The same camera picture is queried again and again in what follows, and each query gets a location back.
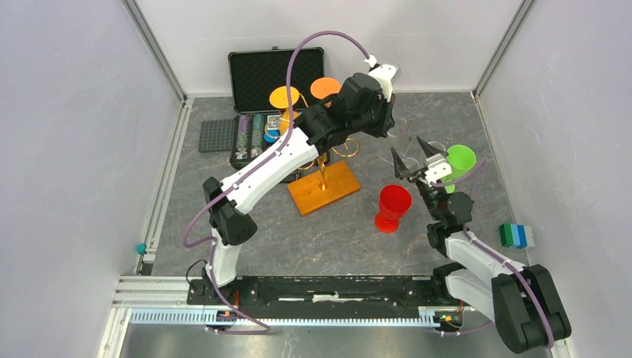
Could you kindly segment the red wine glass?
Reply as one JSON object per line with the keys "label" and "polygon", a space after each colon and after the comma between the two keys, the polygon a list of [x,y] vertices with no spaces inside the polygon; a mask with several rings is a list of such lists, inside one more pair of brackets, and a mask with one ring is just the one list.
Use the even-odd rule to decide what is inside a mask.
{"label": "red wine glass", "polygon": [[403,186],[385,186],[379,195],[379,212],[374,224],[382,233],[394,233],[399,228],[401,218],[412,205],[410,192]]}

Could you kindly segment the green wine glass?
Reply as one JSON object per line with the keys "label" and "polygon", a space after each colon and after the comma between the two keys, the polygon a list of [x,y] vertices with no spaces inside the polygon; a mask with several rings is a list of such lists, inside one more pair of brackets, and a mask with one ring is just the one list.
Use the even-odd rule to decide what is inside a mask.
{"label": "green wine glass", "polygon": [[446,160],[452,168],[452,173],[441,179],[443,183],[463,177],[478,161],[476,153],[466,145],[452,145],[447,149],[447,154]]}

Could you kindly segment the clear wine glass back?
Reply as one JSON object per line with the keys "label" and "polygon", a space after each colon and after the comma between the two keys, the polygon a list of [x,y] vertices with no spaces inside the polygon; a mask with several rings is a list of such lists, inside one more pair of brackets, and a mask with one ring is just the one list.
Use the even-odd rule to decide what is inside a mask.
{"label": "clear wine glass back", "polygon": [[[443,152],[443,154],[447,154],[446,147],[442,143],[428,141],[428,144],[438,151]],[[402,154],[402,161],[410,172],[415,172],[422,168],[426,158],[427,156],[423,151],[422,146],[415,139],[410,142],[408,148],[405,150],[404,154]]]}

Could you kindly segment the clear wine glass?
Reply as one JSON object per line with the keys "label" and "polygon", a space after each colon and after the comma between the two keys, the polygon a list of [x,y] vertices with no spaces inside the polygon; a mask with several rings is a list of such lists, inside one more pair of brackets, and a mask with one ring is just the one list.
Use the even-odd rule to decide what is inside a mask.
{"label": "clear wine glass", "polygon": [[396,118],[394,119],[394,125],[387,132],[389,138],[394,139],[404,139],[409,138],[410,125],[409,122],[404,118]]}
{"label": "clear wine glass", "polygon": [[[446,147],[442,143],[428,141],[428,144],[438,151],[443,152],[443,154],[447,154]],[[402,161],[410,172],[415,172],[422,168],[426,158],[427,156],[423,151],[422,146],[415,139],[410,142],[408,148],[405,150],[404,154],[402,154]]]}

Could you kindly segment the clear wine glass front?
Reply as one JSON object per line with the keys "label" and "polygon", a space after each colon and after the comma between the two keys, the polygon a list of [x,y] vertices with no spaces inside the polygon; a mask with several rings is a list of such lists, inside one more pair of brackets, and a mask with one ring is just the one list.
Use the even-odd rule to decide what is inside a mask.
{"label": "clear wine glass front", "polygon": [[389,138],[394,139],[404,139],[409,138],[410,125],[409,122],[404,118],[396,118],[394,119],[394,125],[387,132]]}

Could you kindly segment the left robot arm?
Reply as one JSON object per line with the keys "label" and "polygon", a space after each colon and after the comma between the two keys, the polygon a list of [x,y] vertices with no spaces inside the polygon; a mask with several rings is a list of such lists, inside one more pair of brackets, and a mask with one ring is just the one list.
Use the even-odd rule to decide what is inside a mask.
{"label": "left robot arm", "polygon": [[339,93],[304,109],[285,134],[251,163],[223,180],[209,178],[204,183],[206,211],[217,240],[206,268],[211,279],[205,293],[215,303],[225,304],[233,297],[241,245],[257,231],[249,212],[269,190],[348,136],[364,132],[384,137],[394,126],[395,76],[396,70],[384,66],[355,73]]}

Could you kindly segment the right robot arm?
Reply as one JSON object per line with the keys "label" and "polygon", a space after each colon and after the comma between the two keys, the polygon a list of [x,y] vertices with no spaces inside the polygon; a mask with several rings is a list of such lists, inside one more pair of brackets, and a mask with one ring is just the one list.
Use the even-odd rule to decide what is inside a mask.
{"label": "right robot arm", "polygon": [[446,151],[420,139],[426,164],[412,170],[395,148],[394,173],[414,183],[433,218],[427,226],[430,246],[451,260],[436,268],[430,285],[439,304],[461,300],[486,316],[505,346],[515,354],[543,347],[572,334],[572,325],[549,270],[524,265],[491,248],[469,228],[474,201],[465,192],[447,192]]}

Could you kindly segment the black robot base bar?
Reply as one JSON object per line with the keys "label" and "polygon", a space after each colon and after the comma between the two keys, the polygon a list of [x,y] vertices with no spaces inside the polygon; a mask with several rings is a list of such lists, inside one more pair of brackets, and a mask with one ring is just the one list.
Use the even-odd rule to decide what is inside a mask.
{"label": "black robot base bar", "polygon": [[428,277],[241,276],[221,294],[253,318],[411,318],[439,307]]}

